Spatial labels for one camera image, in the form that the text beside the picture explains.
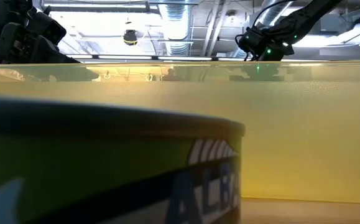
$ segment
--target table surface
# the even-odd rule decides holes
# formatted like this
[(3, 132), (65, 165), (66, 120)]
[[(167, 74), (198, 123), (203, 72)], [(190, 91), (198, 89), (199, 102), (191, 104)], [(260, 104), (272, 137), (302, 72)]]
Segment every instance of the table surface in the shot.
[(244, 198), (241, 223), (360, 224), (360, 204)]

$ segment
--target can lid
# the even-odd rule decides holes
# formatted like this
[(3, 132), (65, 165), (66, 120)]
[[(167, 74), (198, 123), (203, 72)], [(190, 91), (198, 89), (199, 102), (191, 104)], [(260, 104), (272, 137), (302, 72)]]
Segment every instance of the can lid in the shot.
[(0, 134), (99, 137), (239, 138), (244, 125), (228, 119), (138, 108), (0, 98)]

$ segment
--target pipe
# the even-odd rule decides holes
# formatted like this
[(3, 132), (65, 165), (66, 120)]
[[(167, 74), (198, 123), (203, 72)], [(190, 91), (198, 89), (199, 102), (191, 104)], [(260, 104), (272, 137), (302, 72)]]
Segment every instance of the pipe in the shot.
[(218, 12), (219, 1), (220, 0), (215, 0), (214, 3), (213, 3), (213, 9), (211, 10), (212, 15), (211, 15), (209, 26), (207, 28), (205, 42), (203, 43), (202, 53), (200, 54), (200, 56), (205, 56), (207, 45), (209, 44), (211, 32), (213, 31), (213, 27), (215, 25), (216, 16), (217, 16), (217, 12)]
[(231, 57), (234, 58), (246, 58), (246, 52), (244, 52), (242, 49), (237, 48), (232, 54)]
[[(188, 40), (191, 24), (191, 6), (163, 4), (159, 5), (164, 20), (164, 37), (168, 40)], [(166, 43), (169, 55), (188, 55), (186, 43)]]
[(151, 44), (151, 46), (152, 46), (152, 49), (154, 50), (155, 55), (157, 55), (157, 54), (156, 54), (156, 48), (155, 48), (154, 42), (151, 40), (151, 36), (150, 36), (149, 30), (148, 30), (148, 36), (149, 36), (149, 41), (150, 41), (150, 44)]
[[(261, 5), (261, 9), (264, 9), (279, 0), (264, 0)], [(292, 4), (292, 2), (279, 4), (270, 9), (267, 9), (260, 17), (259, 22), (264, 26), (273, 26), (275, 22), (280, 18), (280, 16), (285, 12), (285, 10)]]
[[(123, 13), (146, 13), (145, 6), (126, 7), (126, 5), (117, 5), (115, 7), (106, 7), (107, 5), (83, 4), (84, 7), (71, 6), (52, 6), (54, 12), (123, 12)], [(151, 9), (148, 13), (160, 14), (158, 9)]]
[[(154, 28), (154, 27), (162, 27), (160, 25), (149, 25), (148, 27)], [(207, 29), (205, 26), (191, 26), (192, 29)], [(221, 27), (221, 29), (242, 29), (243, 27)]]
[[(192, 40), (192, 38), (193, 38), (193, 28), (194, 28), (194, 24), (195, 24), (195, 16), (194, 16), (194, 14), (192, 14), (191, 40)], [(193, 42), (191, 43), (191, 47), (190, 47), (190, 51), (189, 51), (189, 56), (191, 56), (191, 54), (192, 54), (192, 44), (193, 44)]]
[(218, 23), (215, 29), (215, 32), (213, 34), (212, 41), (209, 46), (209, 51), (207, 51), (207, 56), (211, 56), (211, 53), (213, 52), (213, 49), (216, 45), (218, 34), (221, 30), (221, 26), (223, 25), (225, 15), (227, 13), (228, 5), (231, 2), (231, 0), (225, 0), (223, 5), (223, 10), (221, 10), (221, 15), (219, 16)]
[[(73, 37), (75, 40), (82, 40), (82, 41), (98, 41), (98, 40), (112, 40), (117, 38), (122, 38), (121, 35), (109, 35), (109, 36), (83, 36), (83, 37)], [(188, 40), (167, 40), (163, 39), (161, 37), (155, 36), (151, 38), (144, 37), (142, 39), (139, 39), (138, 41), (142, 40), (157, 40), (158, 42), (165, 42), (165, 43), (184, 43), (184, 44), (193, 44), (194, 41), (205, 41), (202, 38), (192, 38)], [(220, 38), (219, 41), (227, 41), (227, 42), (234, 42), (235, 40), (233, 38)]]

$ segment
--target ventilation duct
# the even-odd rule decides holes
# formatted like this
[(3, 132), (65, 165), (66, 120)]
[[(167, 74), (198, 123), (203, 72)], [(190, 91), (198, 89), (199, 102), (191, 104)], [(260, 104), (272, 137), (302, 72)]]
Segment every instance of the ventilation duct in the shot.
[[(279, 2), (279, 0), (264, 0), (261, 8), (264, 9), (272, 4)], [(259, 22), (265, 26), (273, 26), (275, 22), (281, 17), (285, 10), (292, 4), (292, 2), (279, 4), (270, 9), (267, 9), (259, 18)]]
[[(167, 40), (187, 40), (191, 22), (191, 6), (181, 4), (159, 5), (164, 20), (164, 37)], [(167, 42), (169, 55), (188, 55), (189, 44), (183, 42)]]
[(160, 14), (157, 6), (147, 7), (142, 4), (89, 4), (89, 3), (44, 3), (51, 6), (53, 12), (123, 12)]

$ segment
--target tin can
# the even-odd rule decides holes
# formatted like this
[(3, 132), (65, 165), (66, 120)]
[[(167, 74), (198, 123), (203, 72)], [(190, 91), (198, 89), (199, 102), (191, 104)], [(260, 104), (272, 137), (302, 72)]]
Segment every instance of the tin can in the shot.
[(0, 223), (237, 223), (243, 124), (0, 98)]

